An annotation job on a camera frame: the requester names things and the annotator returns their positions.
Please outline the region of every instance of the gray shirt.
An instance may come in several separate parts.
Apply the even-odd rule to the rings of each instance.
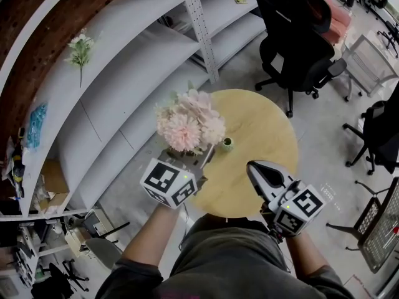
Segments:
[[[353,298],[331,267],[300,281],[274,239],[252,229],[197,232],[183,244],[169,279],[157,267],[121,259],[96,299]]]

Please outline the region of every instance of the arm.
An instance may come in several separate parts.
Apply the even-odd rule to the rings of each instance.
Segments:
[[[329,266],[306,232],[286,240],[298,279],[304,279],[318,269]]]
[[[122,258],[158,266],[178,216],[179,209],[171,209],[159,204],[128,244]]]

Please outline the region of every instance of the dark sleeve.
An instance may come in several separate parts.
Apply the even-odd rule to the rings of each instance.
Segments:
[[[330,266],[323,266],[303,282],[323,293],[327,299],[354,299],[352,294],[342,285],[341,280]]]
[[[163,278],[158,267],[120,259],[95,299],[148,298]]]

